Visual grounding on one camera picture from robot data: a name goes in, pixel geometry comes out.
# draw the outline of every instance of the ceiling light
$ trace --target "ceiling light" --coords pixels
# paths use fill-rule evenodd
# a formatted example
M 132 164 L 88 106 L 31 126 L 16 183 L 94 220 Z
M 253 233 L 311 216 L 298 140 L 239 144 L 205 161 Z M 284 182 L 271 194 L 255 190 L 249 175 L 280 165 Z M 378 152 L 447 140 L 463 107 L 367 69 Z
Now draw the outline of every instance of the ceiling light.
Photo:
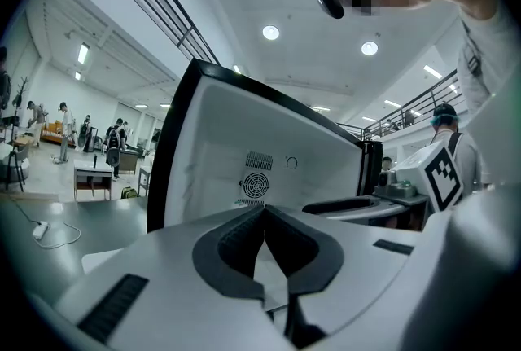
M 391 102 L 390 100 L 384 100 L 385 103 L 388 103 L 389 105 L 392 105 L 393 107 L 401 107 L 401 105 L 398 105 L 396 102 Z
M 431 68 L 429 66 L 423 66 L 423 70 L 425 70 L 426 72 L 429 72 L 436 79 L 441 79 L 442 78 L 442 76 L 434 68 Z
M 278 28 L 274 25 L 266 25 L 262 29 L 262 34 L 268 39 L 268 40 L 276 40 L 278 36 L 280 35 L 280 32 L 278 31 Z
M 78 61 L 83 64 L 85 62 L 85 57 L 87 56 L 87 51 L 89 51 L 89 46 L 85 43 L 80 46 L 80 54 L 78 55 Z
M 361 52 L 365 55 L 375 55 L 378 51 L 378 45 L 375 42 L 365 42 L 361 47 Z

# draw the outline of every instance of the gray floor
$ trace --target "gray floor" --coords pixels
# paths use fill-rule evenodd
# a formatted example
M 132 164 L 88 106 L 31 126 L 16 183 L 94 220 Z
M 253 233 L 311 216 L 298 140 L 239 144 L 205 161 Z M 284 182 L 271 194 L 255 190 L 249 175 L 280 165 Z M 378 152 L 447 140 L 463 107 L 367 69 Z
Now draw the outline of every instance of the gray floor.
M 105 156 L 99 151 L 95 153 L 84 153 L 68 149 L 68 163 L 55 165 L 52 156 L 59 156 L 59 145 L 46 143 L 41 141 L 39 148 L 32 148 L 29 153 L 29 177 L 25 181 L 24 191 L 29 194 L 39 195 L 57 195 L 59 202 L 74 202 L 74 160 L 92 160 L 94 154 L 98 156 L 98 161 L 105 161 Z M 138 160 L 136 174 L 120 172 L 121 179 L 118 182 L 112 182 L 112 199 L 121 198 L 121 190 L 124 187 L 131 186 L 138 189 L 138 173 L 142 160 Z M 4 183 L 0 182 L 0 192 L 5 192 Z M 9 192 L 20 192 L 18 182 L 9 185 Z M 103 191 L 95 191 L 92 196 L 91 191 L 78 191 L 78 202 L 89 202 L 93 200 L 103 200 Z

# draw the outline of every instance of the black vent slot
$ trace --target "black vent slot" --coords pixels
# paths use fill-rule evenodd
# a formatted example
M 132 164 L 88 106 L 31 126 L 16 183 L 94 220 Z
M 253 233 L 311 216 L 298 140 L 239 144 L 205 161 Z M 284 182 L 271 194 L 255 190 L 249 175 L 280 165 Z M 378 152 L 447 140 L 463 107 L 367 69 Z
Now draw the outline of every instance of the black vent slot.
M 398 254 L 404 254 L 405 256 L 410 256 L 410 253 L 414 250 L 414 247 L 411 247 L 410 245 L 393 243 L 392 241 L 386 241 L 385 239 L 379 239 L 373 244 L 373 246 L 397 252 Z
M 87 335 L 105 344 L 148 280 L 132 274 L 124 276 L 78 324 Z
M 246 157 L 246 166 L 254 169 L 271 170 L 274 158 L 268 154 L 250 151 Z

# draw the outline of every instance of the white table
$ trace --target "white table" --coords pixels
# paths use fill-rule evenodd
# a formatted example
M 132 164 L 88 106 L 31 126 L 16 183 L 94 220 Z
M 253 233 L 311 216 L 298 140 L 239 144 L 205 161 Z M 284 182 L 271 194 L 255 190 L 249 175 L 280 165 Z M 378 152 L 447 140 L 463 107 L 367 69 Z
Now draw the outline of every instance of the white table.
M 96 168 L 94 160 L 74 160 L 74 199 L 78 201 L 78 191 L 108 191 L 108 199 L 112 199 L 112 167 L 109 166 L 102 157 L 98 157 Z
M 152 173 L 152 167 L 142 165 L 139 168 L 139 175 L 138 175 L 138 195 L 139 195 L 139 188 L 143 187 L 145 189 L 145 196 L 148 196 L 148 187 L 150 186 L 150 175 Z M 141 175 L 145 175 L 145 179 L 147 180 L 146 183 L 141 183 Z

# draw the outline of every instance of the power strip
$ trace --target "power strip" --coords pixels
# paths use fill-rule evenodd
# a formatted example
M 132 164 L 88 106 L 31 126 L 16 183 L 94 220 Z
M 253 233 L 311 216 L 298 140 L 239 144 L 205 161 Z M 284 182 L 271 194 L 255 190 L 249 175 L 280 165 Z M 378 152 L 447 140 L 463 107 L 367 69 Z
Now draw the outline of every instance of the power strip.
M 42 239 L 43 235 L 49 229 L 49 222 L 40 221 L 40 225 L 38 225 L 33 230 L 33 238 L 34 239 Z

